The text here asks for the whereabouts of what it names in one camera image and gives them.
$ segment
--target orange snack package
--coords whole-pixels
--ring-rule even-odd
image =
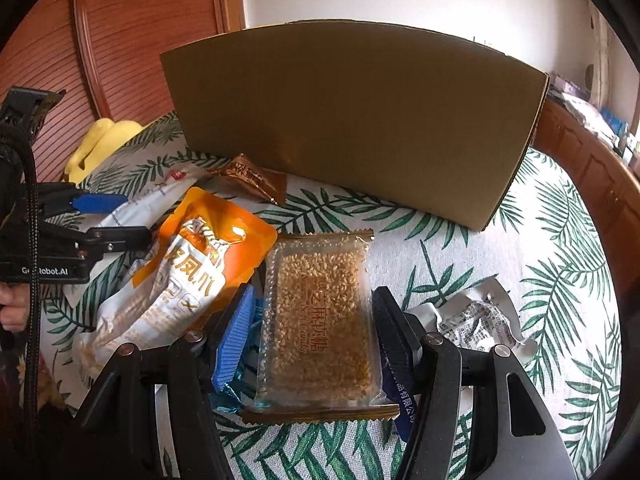
[[[192,187],[146,259],[130,269],[130,280],[101,304],[96,330],[74,338],[82,374],[95,378],[122,343],[154,348],[201,328],[251,278],[275,240],[275,229],[257,216]]]

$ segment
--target green leaf pattern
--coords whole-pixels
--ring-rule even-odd
[[[133,197],[163,180],[174,164],[211,168],[224,161],[190,150],[172,113],[122,146],[81,185]],[[208,183],[200,185],[207,189]],[[370,283],[389,286],[403,309],[421,303],[441,306],[463,288],[497,276],[519,310],[524,332],[540,347],[526,371],[554,416],[578,475],[590,475],[602,460],[616,414],[620,326],[591,218],[551,158],[527,152],[481,233],[389,200],[295,176],[289,177],[287,193],[282,206],[234,201],[281,232],[373,228]],[[77,227],[82,216],[54,221]],[[43,354],[71,408],[84,396],[70,354],[73,336],[94,325],[97,307],[121,286],[134,256],[119,257],[74,308],[58,288],[43,289]],[[243,398],[253,393],[250,384],[242,390]],[[214,418],[234,475],[244,480],[382,480],[395,475],[404,449],[392,424],[382,421],[246,426],[234,415],[214,413]],[[470,425],[470,413],[463,414],[451,480],[464,473]],[[166,452],[162,460],[167,475],[174,476]]]

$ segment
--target black cable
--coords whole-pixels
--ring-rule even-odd
[[[10,124],[0,123],[0,144],[13,148],[24,170],[30,258],[30,309],[24,371],[23,415],[28,458],[38,460],[38,361],[40,354],[40,267],[38,265],[38,186],[33,152],[25,135]],[[2,186],[11,183],[0,183]]]

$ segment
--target yellow plush toy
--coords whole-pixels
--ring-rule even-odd
[[[62,180],[79,184],[108,156],[142,130],[135,121],[98,119],[82,138],[80,146],[69,158]]]

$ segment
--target blue rubber tip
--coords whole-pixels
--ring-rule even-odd
[[[108,214],[127,201],[124,195],[109,193],[87,193],[75,197],[71,205],[85,214]]]
[[[211,377],[211,383],[217,392],[222,391],[225,384],[230,382],[236,373],[251,323],[254,320],[254,310],[254,288],[249,286],[240,298],[236,311],[218,345],[216,368]]]

